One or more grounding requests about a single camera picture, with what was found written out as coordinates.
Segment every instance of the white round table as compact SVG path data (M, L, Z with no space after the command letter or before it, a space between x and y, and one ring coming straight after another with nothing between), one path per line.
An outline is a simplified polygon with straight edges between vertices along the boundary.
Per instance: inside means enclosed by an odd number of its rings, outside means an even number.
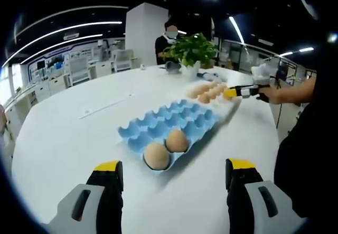
M228 86L251 77L213 68ZM278 150L267 103L244 99L230 122L161 175L154 175L121 142L117 128L167 102L168 92L187 81L159 67L112 74L56 94L34 106L16 141L12 177L38 222L48 223L57 205L85 184L100 163L121 160L124 168L122 231L126 233L227 233L226 159L257 164L273 180Z

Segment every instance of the green leaves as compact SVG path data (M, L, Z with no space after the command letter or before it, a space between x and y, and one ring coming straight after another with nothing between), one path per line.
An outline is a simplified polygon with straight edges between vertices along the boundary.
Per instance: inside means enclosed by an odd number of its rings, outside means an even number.
M164 50L166 57L179 59L185 66L193 66L197 61L209 64L217 52L216 46L202 33L184 37Z

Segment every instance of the black sleeve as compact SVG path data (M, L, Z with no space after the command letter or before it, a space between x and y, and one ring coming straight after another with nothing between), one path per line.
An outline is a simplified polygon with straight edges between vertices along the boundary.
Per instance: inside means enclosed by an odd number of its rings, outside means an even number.
M163 52L163 50L165 49L165 45L163 44L163 40L161 37L156 39L155 42L155 52L156 52L156 56L158 53Z

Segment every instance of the white chair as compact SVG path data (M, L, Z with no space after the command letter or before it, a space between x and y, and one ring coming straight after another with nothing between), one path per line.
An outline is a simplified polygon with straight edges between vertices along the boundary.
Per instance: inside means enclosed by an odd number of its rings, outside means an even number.
M87 57L71 60L70 67L70 85L87 81L90 79Z
M133 55L132 49L118 50L116 52L114 61L115 72L118 72L119 70L131 69L132 55Z

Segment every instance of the blue egg carton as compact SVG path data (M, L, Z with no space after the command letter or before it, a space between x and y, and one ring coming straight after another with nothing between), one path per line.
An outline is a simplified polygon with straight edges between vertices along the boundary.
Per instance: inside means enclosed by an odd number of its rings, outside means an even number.
M192 145L202 139L207 131L219 121L221 117L199 104L180 100L172 102L169 107L161 106L158 112L149 111L143 119L133 119L127 128L119 127L118 132L129 148L139 158L143 159L145 147L151 142L158 142L165 145L165 140L174 129L183 131L189 142L188 149L184 153L171 153L170 164L161 173L170 169L176 160L183 154L189 152Z

